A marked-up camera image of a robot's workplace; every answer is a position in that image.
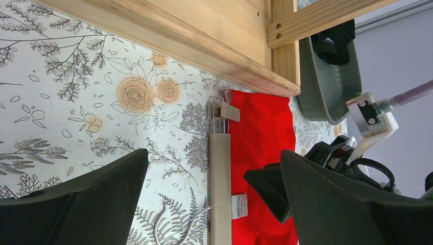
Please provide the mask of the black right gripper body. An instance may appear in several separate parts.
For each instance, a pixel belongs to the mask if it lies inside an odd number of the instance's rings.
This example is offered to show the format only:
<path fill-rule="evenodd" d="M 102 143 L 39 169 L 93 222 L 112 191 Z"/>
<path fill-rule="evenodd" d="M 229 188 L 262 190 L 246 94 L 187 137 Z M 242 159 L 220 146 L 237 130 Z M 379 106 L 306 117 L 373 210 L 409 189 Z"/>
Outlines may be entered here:
<path fill-rule="evenodd" d="M 355 150 L 355 147 L 351 146 L 349 141 L 348 137 L 341 135 L 330 144 L 323 141 L 318 142 L 304 157 L 320 167 L 354 181 L 386 192 L 396 192 L 394 175 L 383 164 L 364 157 L 349 161 L 349 156 Z M 371 167 L 382 172 L 388 178 L 388 182 L 379 183 L 373 180 L 362 172 L 362 166 Z"/>

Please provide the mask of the beige clip hanger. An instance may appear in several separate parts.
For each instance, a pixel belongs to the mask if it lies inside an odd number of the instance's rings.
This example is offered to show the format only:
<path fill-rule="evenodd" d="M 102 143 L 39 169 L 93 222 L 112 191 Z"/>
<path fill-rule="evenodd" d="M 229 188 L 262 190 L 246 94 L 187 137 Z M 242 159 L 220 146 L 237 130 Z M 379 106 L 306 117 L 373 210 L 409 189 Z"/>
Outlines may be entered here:
<path fill-rule="evenodd" d="M 203 214 L 210 218 L 210 244 L 232 244 L 231 135 L 227 133 L 226 120 L 239 121 L 240 113 L 221 96 L 210 97 L 208 106 L 212 119 L 209 205 L 193 216 L 178 244 L 184 244 L 190 238 L 195 221 Z"/>

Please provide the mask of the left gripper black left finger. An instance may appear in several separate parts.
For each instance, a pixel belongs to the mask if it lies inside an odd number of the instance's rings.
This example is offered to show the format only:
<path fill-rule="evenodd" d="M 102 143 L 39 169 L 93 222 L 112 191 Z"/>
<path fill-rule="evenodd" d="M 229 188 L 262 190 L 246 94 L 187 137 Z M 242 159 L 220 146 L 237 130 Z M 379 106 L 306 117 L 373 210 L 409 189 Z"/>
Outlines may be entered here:
<path fill-rule="evenodd" d="M 126 244 L 149 165 L 138 149 L 84 175 L 1 200 L 1 244 Z"/>

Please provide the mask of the red white-trimmed underwear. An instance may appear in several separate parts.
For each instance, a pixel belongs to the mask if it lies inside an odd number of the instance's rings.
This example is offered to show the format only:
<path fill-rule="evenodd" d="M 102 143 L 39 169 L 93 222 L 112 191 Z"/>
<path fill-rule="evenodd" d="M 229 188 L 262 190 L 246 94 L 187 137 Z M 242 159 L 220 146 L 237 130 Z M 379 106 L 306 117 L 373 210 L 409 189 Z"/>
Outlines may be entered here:
<path fill-rule="evenodd" d="M 292 219 L 281 224 L 244 179 L 248 170 L 280 160 L 281 151 L 295 150 L 296 136 L 290 99 L 262 93 L 226 90 L 224 97 L 239 109 L 240 120 L 229 121 L 231 194 L 246 198 L 247 215 L 232 219 L 232 244 L 297 244 Z"/>

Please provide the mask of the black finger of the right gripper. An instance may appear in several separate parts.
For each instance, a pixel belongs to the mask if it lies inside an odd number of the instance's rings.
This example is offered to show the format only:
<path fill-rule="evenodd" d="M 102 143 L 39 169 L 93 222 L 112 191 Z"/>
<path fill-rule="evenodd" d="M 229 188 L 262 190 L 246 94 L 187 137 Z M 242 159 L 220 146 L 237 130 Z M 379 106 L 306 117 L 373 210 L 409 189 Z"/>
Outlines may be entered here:
<path fill-rule="evenodd" d="M 244 179 L 258 193 L 273 216 L 285 223 L 292 215 L 279 163 L 248 170 Z"/>

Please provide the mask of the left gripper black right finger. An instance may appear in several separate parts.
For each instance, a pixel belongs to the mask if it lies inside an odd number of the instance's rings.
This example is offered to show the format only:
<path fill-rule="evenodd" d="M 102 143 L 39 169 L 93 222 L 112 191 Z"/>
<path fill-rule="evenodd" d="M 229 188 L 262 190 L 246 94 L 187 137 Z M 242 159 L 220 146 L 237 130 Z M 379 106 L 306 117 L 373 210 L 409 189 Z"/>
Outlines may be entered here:
<path fill-rule="evenodd" d="M 280 167 L 301 244 L 432 244 L 432 201 L 361 184 L 290 150 Z"/>

